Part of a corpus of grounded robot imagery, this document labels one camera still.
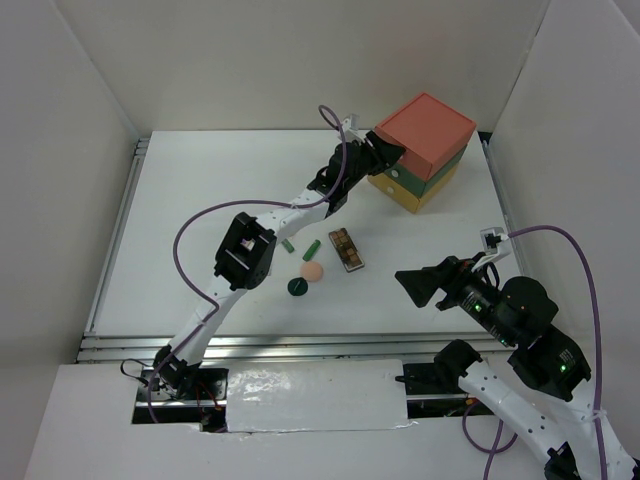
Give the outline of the white foil covered panel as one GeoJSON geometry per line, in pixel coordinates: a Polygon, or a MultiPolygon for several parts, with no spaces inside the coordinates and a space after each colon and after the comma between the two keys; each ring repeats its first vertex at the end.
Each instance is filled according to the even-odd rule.
{"type": "Polygon", "coordinates": [[[233,433],[378,431],[405,428],[399,360],[236,364],[229,369],[226,425],[233,433]]]}

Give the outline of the dark green round compact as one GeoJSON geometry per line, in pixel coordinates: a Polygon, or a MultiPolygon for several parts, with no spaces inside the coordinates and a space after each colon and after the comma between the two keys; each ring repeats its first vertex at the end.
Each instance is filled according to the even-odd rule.
{"type": "Polygon", "coordinates": [[[308,282],[302,277],[293,278],[287,284],[288,293],[294,297],[305,295],[308,289],[308,282]]]}

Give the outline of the orange drawer box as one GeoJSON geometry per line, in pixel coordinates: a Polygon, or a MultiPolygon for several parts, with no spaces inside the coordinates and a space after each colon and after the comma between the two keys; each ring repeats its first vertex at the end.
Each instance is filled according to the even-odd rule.
{"type": "Polygon", "coordinates": [[[475,129],[473,120],[427,93],[374,127],[382,139],[406,149],[398,163],[424,181],[467,145],[475,129]]]}

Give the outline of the dark brown eyeshadow palette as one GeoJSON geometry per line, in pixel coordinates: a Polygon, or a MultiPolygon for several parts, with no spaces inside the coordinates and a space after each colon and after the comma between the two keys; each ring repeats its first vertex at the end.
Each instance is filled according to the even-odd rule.
{"type": "Polygon", "coordinates": [[[364,260],[345,228],[331,231],[328,236],[347,273],[357,271],[365,266],[364,260]]]}

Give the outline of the round peach powder puff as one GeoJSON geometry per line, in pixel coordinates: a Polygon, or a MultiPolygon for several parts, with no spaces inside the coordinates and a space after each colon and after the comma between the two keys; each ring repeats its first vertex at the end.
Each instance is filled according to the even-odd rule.
{"type": "Polygon", "coordinates": [[[324,276],[324,268],[316,261],[308,261],[301,265],[300,276],[310,283],[319,282],[324,276]]]}

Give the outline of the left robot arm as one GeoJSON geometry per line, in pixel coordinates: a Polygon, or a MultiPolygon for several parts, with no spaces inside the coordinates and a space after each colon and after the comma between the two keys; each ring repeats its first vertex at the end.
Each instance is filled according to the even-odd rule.
{"type": "Polygon", "coordinates": [[[172,254],[179,275],[200,298],[200,303],[185,326],[154,358],[154,374],[162,389],[176,399],[189,396],[195,389],[209,341],[234,304],[267,278],[276,247],[303,228],[337,212],[355,185],[367,176],[389,169],[404,153],[403,147],[369,131],[362,138],[341,141],[328,165],[289,202],[225,202],[188,219],[174,239],[172,254]],[[215,253],[209,286],[202,290],[187,277],[180,264],[180,240],[187,227],[205,214],[240,205],[269,205],[272,209],[258,216],[241,212],[233,218],[215,253]]]}

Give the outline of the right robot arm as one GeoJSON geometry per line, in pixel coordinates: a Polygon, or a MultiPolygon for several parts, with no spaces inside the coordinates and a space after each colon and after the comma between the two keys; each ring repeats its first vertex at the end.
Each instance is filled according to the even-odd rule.
{"type": "Polygon", "coordinates": [[[625,451],[596,407],[596,378],[585,355],[552,324],[556,303],[529,277],[492,284],[477,261],[450,256],[436,266],[398,271],[395,278],[419,308],[443,291],[438,310],[461,309],[511,348],[509,365],[526,387],[544,396],[550,413],[508,387],[460,339],[435,356],[437,384],[460,389],[490,409],[535,454],[548,479],[638,478],[638,459],[625,451]]]}

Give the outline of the green lipstick tube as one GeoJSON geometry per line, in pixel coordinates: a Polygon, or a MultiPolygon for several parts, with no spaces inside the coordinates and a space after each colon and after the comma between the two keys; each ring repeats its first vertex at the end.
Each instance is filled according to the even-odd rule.
{"type": "Polygon", "coordinates": [[[313,243],[308,247],[308,249],[303,254],[302,259],[305,262],[311,261],[316,255],[316,253],[318,252],[320,247],[321,247],[321,241],[318,239],[314,240],[313,243]]]}
{"type": "Polygon", "coordinates": [[[284,240],[281,242],[281,245],[285,248],[285,250],[286,250],[288,253],[293,253],[293,252],[295,251],[294,246],[293,246],[293,245],[291,244],[291,242],[290,242],[289,240],[287,240],[287,239],[284,239],[284,240]]]}

